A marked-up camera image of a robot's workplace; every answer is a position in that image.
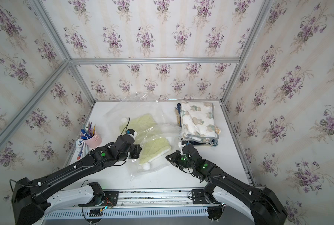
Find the light green knitted blanket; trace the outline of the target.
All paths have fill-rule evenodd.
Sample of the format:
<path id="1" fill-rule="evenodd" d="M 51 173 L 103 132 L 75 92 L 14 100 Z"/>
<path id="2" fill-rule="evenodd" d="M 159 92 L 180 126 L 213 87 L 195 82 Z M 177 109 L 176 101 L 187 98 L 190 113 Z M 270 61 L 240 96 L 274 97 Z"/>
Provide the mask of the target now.
<path id="1" fill-rule="evenodd" d="M 172 149 L 160 124 L 151 114 L 131 119 L 127 129 L 134 129 L 138 133 L 135 144 L 140 144 L 142 151 L 135 164 L 140 171 L 150 171 L 153 162 Z"/>

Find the clear plastic vacuum bag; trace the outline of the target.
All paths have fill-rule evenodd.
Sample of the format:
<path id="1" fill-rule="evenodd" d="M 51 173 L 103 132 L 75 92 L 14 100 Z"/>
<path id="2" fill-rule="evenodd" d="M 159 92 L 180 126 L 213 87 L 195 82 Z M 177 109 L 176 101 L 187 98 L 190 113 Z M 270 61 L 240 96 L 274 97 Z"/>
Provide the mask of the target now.
<path id="1" fill-rule="evenodd" d="M 182 129 L 164 111 L 158 97 L 137 92 L 125 97 L 103 115 L 109 135 L 135 131 L 135 144 L 142 148 L 138 159 L 128 159 L 127 170 L 133 180 L 168 166 L 165 157 L 179 150 Z"/>

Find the beige floral fleece blanket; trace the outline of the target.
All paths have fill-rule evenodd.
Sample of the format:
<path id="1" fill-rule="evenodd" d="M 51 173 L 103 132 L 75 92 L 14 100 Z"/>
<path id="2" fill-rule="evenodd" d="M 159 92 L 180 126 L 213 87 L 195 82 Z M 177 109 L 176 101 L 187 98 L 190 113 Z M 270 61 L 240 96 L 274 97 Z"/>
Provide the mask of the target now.
<path id="1" fill-rule="evenodd" d="M 180 126 L 181 125 L 181 119 L 180 119 L 179 110 L 177 108 L 175 108 L 175 115 L 176 115 L 177 125 Z"/>

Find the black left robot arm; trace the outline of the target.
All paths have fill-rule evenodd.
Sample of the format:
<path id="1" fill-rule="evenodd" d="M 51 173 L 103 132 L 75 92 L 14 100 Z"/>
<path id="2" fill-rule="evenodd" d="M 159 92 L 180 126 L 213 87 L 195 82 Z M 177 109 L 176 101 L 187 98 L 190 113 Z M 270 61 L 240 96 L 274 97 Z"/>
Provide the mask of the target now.
<path id="1" fill-rule="evenodd" d="M 52 207 L 50 198 L 72 183 L 117 162 L 138 159 L 142 148 L 130 135 L 120 135 L 115 142 L 89 151 L 81 160 L 57 172 L 34 180 L 16 181 L 12 195 L 12 208 L 17 225 L 32 225 Z"/>

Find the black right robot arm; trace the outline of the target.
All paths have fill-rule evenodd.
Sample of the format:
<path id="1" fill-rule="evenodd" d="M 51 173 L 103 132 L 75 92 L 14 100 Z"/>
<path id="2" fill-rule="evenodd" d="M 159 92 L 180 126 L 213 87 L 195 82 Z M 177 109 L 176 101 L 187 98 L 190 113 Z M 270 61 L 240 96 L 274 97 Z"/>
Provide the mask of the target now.
<path id="1" fill-rule="evenodd" d="M 254 187 L 223 171 L 200 156 L 192 144 L 166 156 L 166 160 L 183 172 L 207 182 L 201 191 L 210 204 L 208 218 L 217 221 L 229 206 L 247 216 L 256 225 L 283 225 L 287 211 L 276 194 L 267 187 Z"/>

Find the pink pen cup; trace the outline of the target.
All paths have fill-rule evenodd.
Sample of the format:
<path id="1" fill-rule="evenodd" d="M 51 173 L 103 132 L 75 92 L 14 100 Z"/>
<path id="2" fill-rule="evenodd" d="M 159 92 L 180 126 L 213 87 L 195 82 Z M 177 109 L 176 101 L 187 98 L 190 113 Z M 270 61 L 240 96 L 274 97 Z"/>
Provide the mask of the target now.
<path id="1" fill-rule="evenodd" d="M 85 137 L 82 133 L 80 133 L 80 138 L 91 149 L 101 146 L 102 143 L 102 138 L 97 133 L 92 137 Z"/>

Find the white toothpaste box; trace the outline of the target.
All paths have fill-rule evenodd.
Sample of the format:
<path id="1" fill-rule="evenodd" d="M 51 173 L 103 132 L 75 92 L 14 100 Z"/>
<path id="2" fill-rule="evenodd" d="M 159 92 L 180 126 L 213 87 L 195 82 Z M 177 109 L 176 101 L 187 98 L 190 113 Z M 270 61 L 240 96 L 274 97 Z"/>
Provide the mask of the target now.
<path id="1" fill-rule="evenodd" d="M 87 145 L 83 139 L 79 139 L 76 141 L 76 151 L 74 159 L 77 161 L 83 158 L 87 153 Z"/>

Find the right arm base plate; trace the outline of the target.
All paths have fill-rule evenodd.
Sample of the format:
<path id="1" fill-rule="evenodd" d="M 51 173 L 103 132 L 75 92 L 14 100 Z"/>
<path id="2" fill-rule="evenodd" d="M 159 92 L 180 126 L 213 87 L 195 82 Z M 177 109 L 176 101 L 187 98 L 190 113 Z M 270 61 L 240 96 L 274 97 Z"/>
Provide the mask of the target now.
<path id="1" fill-rule="evenodd" d="M 221 202 L 216 200 L 213 194 L 213 190 L 192 189 L 190 199 L 193 204 L 221 204 Z"/>

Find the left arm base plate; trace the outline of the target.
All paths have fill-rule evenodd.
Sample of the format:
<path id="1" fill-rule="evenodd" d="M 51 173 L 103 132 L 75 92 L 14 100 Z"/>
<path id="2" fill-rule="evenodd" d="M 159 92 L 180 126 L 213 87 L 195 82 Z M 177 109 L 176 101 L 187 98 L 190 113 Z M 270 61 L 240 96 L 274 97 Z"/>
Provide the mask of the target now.
<path id="1" fill-rule="evenodd" d="M 91 201 L 79 204 L 79 207 L 114 207 L 117 205 L 119 191 L 104 191 L 104 194 L 97 194 Z"/>

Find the aluminium mounting rail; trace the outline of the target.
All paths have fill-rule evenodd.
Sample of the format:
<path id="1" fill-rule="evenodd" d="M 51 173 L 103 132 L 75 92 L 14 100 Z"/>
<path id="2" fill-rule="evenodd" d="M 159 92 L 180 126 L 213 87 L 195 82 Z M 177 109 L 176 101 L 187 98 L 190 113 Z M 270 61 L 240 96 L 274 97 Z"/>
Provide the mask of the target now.
<path id="1" fill-rule="evenodd" d="M 79 207 L 79 204 L 88 203 L 97 194 L 104 194 L 104 191 L 108 190 L 102 190 L 98 184 L 86 185 L 72 190 L 62 190 L 47 198 L 40 207 L 45 214 L 68 207 Z M 119 192 L 117 205 L 114 207 L 128 205 L 156 207 L 193 204 L 190 199 L 191 190 L 189 189 L 125 190 Z M 246 192 L 248 200 L 246 203 L 221 188 L 216 188 L 213 195 L 221 204 L 224 203 L 228 206 L 248 211 L 253 203 L 258 201 L 267 203 L 268 198 L 263 192 L 264 190 L 260 188 L 257 188 L 254 192 Z"/>

